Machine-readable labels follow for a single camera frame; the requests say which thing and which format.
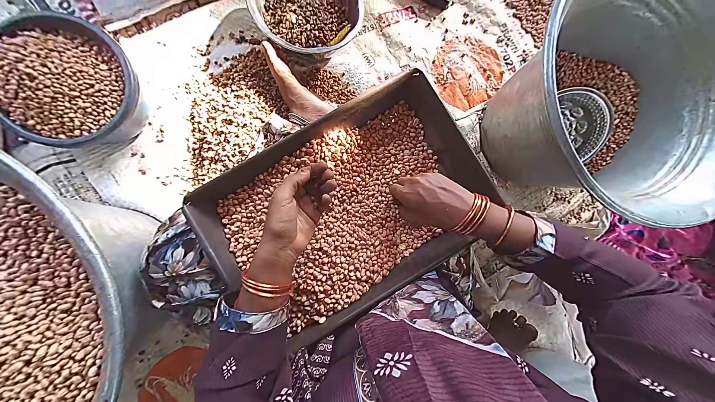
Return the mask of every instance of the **pink fabric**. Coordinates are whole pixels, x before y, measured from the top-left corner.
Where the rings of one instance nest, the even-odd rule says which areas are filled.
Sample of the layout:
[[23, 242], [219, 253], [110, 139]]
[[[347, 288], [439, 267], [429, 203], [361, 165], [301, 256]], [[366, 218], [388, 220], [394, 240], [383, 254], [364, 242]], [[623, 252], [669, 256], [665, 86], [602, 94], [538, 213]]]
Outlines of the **pink fabric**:
[[653, 229], [613, 213], [599, 239], [670, 278], [699, 285], [715, 299], [715, 221], [684, 229]]

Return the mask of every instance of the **white flower print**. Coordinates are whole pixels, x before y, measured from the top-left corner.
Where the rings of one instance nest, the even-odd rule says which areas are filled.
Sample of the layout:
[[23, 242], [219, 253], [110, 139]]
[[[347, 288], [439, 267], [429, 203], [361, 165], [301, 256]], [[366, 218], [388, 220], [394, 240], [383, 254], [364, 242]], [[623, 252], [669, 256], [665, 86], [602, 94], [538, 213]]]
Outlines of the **white flower print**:
[[573, 279], [575, 279], [576, 282], [585, 283], [587, 285], [594, 285], [596, 283], [590, 273], [573, 273]]
[[293, 390], [290, 388], [283, 388], [278, 396], [275, 397], [274, 401], [280, 402], [293, 402]]
[[703, 358], [703, 359], [707, 359], [707, 360], [709, 360], [709, 361], [715, 362], [715, 356], [710, 355], [710, 354], [705, 353], [705, 352], [701, 352], [701, 351], [699, 351], [699, 350], [697, 350], [697, 349], [691, 350], [690, 353], [693, 353], [695, 356], [698, 356], [699, 358]]
[[398, 378], [402, 371], [407, 371], [407, 367], [410, 365], [408, 360], [411, 358], [412, 355], [405, 355], [405, 352], [397, 352], [394, 355], [390, 352], [385, 352], [385, 357], [380, 358], [378, 361], [378, 368], [375, 369], [375, 375], [387, 376], [392, 374], [393, 377]]
[[256, 380], [256, 389], [261, 388], [261, 386], [263, 385], [263, 381], [266, 381], [266, 376], [259, 377]]
[[236, 361], [233, 360], [233, 356], [224, 363], [222, 368], [224, 371], [224, 380], [227, 380], [231, 374], [233, 374], [234, 370], [236, 370]]
[[516, 356], [516, 366], [519, 367], [524, 372], [524, 374], [527, 374], [529, 372], [529, 366], [527, 366], [526, 362], [519, 356]]
[[661, 384], [658, 384], [657, 382], [651, 380], [650, 378], [644, 378], [640, 382], [641, 382], [641, 384], [652, 389], [653, 391], [663, 394], [663, 396], [667, 396], [668, 398], [673, 398], [675, 396], [674, 393], [666, 390], [666, 387], [662, 386]]

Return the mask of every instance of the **metal container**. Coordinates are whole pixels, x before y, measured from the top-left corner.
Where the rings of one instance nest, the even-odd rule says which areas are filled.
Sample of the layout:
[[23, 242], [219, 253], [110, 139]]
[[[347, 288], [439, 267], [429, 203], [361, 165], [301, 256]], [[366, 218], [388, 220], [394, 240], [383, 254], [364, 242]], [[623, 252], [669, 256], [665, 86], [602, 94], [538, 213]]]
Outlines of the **metal container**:
[[345, 38], [343, 38], [342, 41], [332, 46], [305, 48], [288, 43], [270, 30], [268, 25], [266, 25], [265, 20], [263, 19], [265, 0], [247, 0], [246, 2], [248, 4], [248, 11], [253, 17], [253, 21], [255, 21], [256, 25], [258, 26], [258, 29], [260, 29], [261, 32], [266, 37], [268, 37], [268, 39], [270, 39], [273, 43], [278, 44], [278, 46], [281, 46], [283, 49], [287, 49], [292, 52], [310, 56], [316, 59], [328, 58], [333, 53], [335, 53], [336, 50], [340, 49], [341, 47], [348, 44], [348, 42], [352, 41], [352, 38], [355, 38], [355, 36], [360, 30], [360, 27], [363, 25], [363, 18], [365, 16], [365, 5], [363, 4], [363, 0], [342, 0], [344, 5], [346, 5], [347, 7], [347, 21], [350, 22], [350, 31], [347, 33], [347, 35], [345, 35]]
[[122, 47], [97, 25], [66, 14], [53, 11], [26, 12], [0, 24], [0, 36], [12, 36], [17, 31], [39, 28], [51, 32], [62, 30], [83, 36], [101, 44], [117, 56], [124, 72], [124, 100], [119, 111], [104, 127], [94, 134], [74, 139], [43, 137], [10, 120], [0, 109], [0, 124], [18, 136], [38, 144], [58, 148], [80, 148], [100, 144], [129, 142], [142, 131], [149, 119], [149, 109], [139, 91], [139, 80]]
[[[228, 250], [216, 203], [236, 189], [251, 183], [285, 155], [292, 155], [311, 139], [321, 137], [336, 127], [361, 127], [399, 101], [405, 100], [424, 126], [425, 142], [438, 157], [440, 172], [470, 191], [487, 195], [495, 204], [504, 205], [499, 192], [477, 160], [474, 151], [455, 125], [427, 77], [411, 69], [379, 88], [365, 92], [341, 105], [323, 118], [271, 145], [265, 151], [233, 167], [223, 175], [189, 193], [184, 198], [184, 215], [224, 283], [230, 290], [241, 287], [241, 271], [236, 257]], [[288, 340], [288, 348], [297, 351], [351, 323], [374, 308], [380, 301], [404, 288], [414, 279], [434, 269], [441, 262], [468, 246], [474, 237], [455, 233], [441, 235], [415, 250], [397, 264], [382, 282], [346, 309], [311, 325]]]
[[[644, 225], [715, 219], [715, 2], [556, 0], [543, 48], [489, 101], [481, 149], [523, 185], [584, 187]], [[641, 88], [631, 140], [591, 176], [556, 99], [556, 52], [613, 62]]]
[[2, 151], [0, 182], [39, 207], [82, 259], [104, 329], [94, 400], [116, 401], [128, 352], [152, 329], [147, 325], [161, 322], [139, 280], [141, 253], [159, 223], [138, 212], [60, 198], [39, 176]]

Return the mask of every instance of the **copper bangle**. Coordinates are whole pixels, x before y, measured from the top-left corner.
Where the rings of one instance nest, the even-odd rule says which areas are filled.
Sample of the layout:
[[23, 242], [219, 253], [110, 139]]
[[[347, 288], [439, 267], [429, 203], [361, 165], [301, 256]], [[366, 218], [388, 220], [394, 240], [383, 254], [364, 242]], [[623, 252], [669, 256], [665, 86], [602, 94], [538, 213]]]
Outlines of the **copper bangle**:
[[449, 229], [449, 232], [457, 232], [460, 228], [462, 228], [462, 225], [464, 225], [464, 223], [468, 220], [468, 218], [474, 213], [474, 210], [477, 208], [477, 199], [477, 194], [474, 194], [474, 200], [472, 201], [472, 207], [469, 209], [469, 212], [467, 212], [467, 215], [465, 215], [461, 222], [459, 222], [455, 227]]
[[291, 292], [291, 290], [288, 290], [287, 292], [283, 292], [283, 293], [266, 293], [266, 292], [262, 292], [258, 289], [255, 289], [255, 288], [251, 288], [246, 283], [243, 283], [242, 285], [243, 285], [243, 288], [245, 290], [248, 290], [249, 293], [253, 293], [254, 295], [260, 296], [262, 298], [282, 298], [283, 296], [290, 295], [290, 292]]
[[255, 280], [249, 278], [245, 271], [241, 274], [241, 282], [247, 283], [256, 290], [262, 290], [265, 292], [285, 292], [293, 287], [292, 283], [288, 283], [287, 285], [269, 285], [267, 283], [256, 282]]
[[459, 231], [457, 231], [457, 233], [459, 233], [459, 234], [462, 235], [462, 236], [468, 235], [468, 234], [471, 233], [470, 228], [471, 228], [472, 226], [474, 226], [474, 223], [479, 220], [480, 215], [482, 215], [482, 213], [483, 213], [483, 211], [484, 211], [484, 204], [485, 204], [485, 200], [484, 200], [484, 199], [485, 199], [485, 197], [484, 197], [483, 195], [481, 195], [481, 194], [479, 194], [479, 195], [478, 195], [478, 194], [475, 194], [475, 195], [477, 196], [477, 200], [478, 200], [478, 201], [477, 201], [477, 204], [478, 204], [478, 206], [477, 206], [477, 208], [474, 210], [474, 212], [472, 213], [472, 215], [469, 217], [469, 219], [467, 220], [467, 222], [465, 222], [465, 224], [459, 229]]
[[511, 205], [507, 205], [506, 210], [509, 212], [509, 218], [506, 221], [506, 227], [504, 228], [504, 232], [502, 232], [501, 236], [499, 236], [499, 240], [497, 240], [496, 243], [494, 243], [494, 246], [492, 246], [492, 249], [499, 247], [501, 242], [504, 241], [504, 239], [506, 238], [506, 234], [509, 233], [509, 229], [511, 229], [511, 223], [514, 221], [514, 207], [512, 207]]
[[483, 197], [485, 200], [484, 206], [479, 211], [477, 220], [469, 227], [469, 233], [474, 233], [482, 225], [482, 222], [484, 222], [484, 219], [487, 217], [487, 213], [489, 213], [489, 207], [491, 207], [491, 200], [489, 199], [489, 197]]

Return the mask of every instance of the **aluminum pot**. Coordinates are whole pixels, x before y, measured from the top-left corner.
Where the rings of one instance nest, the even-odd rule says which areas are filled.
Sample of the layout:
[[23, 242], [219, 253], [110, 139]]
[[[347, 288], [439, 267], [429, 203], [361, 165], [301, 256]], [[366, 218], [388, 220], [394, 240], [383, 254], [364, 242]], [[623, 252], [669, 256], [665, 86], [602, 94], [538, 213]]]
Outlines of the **aluminum pot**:
[[350, 31], [347, 35], [345, 35], [345, 38], [332, 46], [305, 48], [288, 43], [268, 28], [268, 25], [266, 25], [266, 22], [263, 19], [265, 0], [247, 0], [246, 2], [248, 4], [248, 11], [251, 13], [251, 17], [253, 17], [253, 21], [258, 26], [258, 29], [260, 29], [268, 39], [270, 39], [273, 43], [276, 43], [278, 46], [281, 46], [283, 49], [315, 59], [328, 58], [335, 53], [336, 50], [352, 41], [352, 39], [358, 34], [360, 27], [363, 25], [363, 18], [365, 17], [365, 5], [363, 4], [363, 0], [342, 0], [347, 7], [347, 20], [350, 22]]
[[[652, 227], [715, 219], [714, 19], [712, 0], [556, 0], [542, 50], [485, 111], [490, 166], [523, 185], [584, 187]], [[631, 140], [594, 175], [561, 124], [558, 50], [620, 65], [641, 88]]]
[[72, 243], [99, 302], [104, 329], [97, 402], [115, 402], [122, 367], [155, 323], [163, 322], [139, 280], [144, 246], [159, 222], [138, 212], [58, 196], [29, 168], [0, 151], [0, 182], [32, 201]]
[[62, 30], [83, 36], [114, 53], [124, 72], [124, 100], [109, 123], [94, 134], [74, 139], [43, 137], [17, 124], [0, 109], [0, 124], [18, 136], [38, 144], [58, 148], [80, 148], [101, 144], [130, 142], [136, 138], [149, 119], [149, 109], [139, 91], [139, 80], [122, 47], [97, 25], [74, 16], [53, 11], [21, 13], [0, 23], [0, 36], [12, 36], [18, 30], [39, 28], [42, 31]]

